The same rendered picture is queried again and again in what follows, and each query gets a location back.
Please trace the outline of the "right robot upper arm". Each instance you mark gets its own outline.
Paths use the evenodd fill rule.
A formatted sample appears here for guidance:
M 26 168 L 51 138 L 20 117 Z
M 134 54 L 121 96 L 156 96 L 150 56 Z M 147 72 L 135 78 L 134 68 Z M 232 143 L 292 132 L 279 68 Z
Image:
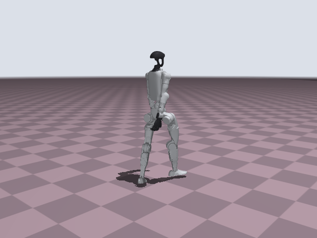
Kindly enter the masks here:
M 166 93 L 169 82 L 171 80 L 171 75 L 166 72 L 161 72 L 162 86 L 161 86 L 161 97 L 164 93 Z

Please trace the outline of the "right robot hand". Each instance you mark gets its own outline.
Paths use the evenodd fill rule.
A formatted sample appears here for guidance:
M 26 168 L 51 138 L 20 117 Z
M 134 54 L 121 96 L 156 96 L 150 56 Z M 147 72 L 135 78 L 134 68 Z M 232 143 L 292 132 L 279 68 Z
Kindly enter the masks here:
M 161 120 L 162 120 L 162 118 L 159 118 L 159 113 L 157 113 L 156 118 L 157 118 L 157 120 L 155 121 L 153 127 L 150 128 L 153 131 L 158 131 L 159 128 L 161 128 Z

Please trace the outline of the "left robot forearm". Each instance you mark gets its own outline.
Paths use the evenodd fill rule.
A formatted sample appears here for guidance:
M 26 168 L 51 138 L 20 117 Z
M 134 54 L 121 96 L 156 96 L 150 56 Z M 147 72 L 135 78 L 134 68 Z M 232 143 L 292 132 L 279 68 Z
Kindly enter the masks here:
M 154 100 L 151 100 L 150 95 L 147 94 L 148 100 L 149 100 L 149 105 L 151 108 L 154 108 Z

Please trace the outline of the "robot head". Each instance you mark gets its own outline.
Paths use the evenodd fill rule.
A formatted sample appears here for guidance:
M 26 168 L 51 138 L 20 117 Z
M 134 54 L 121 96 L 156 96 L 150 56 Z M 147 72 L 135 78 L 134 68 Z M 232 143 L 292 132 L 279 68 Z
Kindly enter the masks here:
M 154 69 L 152 70 L 153 72 L 159 71 L 160 70 L 159 68 L 163 66 L 164 57 L 165 57 L 165 54 L 160 51 L 155 51 L 151 53 L 150 58 L 154 58 L 158 63 L 157 65 L 154 66 Z M 162 60 L 162 64 L 159 63 L 159 59 Z

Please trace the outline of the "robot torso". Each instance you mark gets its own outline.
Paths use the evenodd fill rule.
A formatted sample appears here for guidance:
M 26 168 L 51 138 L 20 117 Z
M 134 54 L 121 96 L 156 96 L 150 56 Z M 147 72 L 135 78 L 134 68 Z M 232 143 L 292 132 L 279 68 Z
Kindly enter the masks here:
M 157 120 L 156 118 L 157 112 L 158 112 L 157 110 L 159 107 L 159 101 L 161 99 L 161 86 L 162 86 L 161 72 L 166 72 L 166 71 L 164 71 L 163 69 L 160 69 L 159 71 L 155 71 L 155 72 L 149 71 L 148 73 L 148 86 L 149 86 L 150 98 L 151 100 L 157 101 L 154 104 L 154 108 L 151 108 L 151 119 L 153 120 Z M 164 112 L 166 112 L 166 109 L 164 109 Z

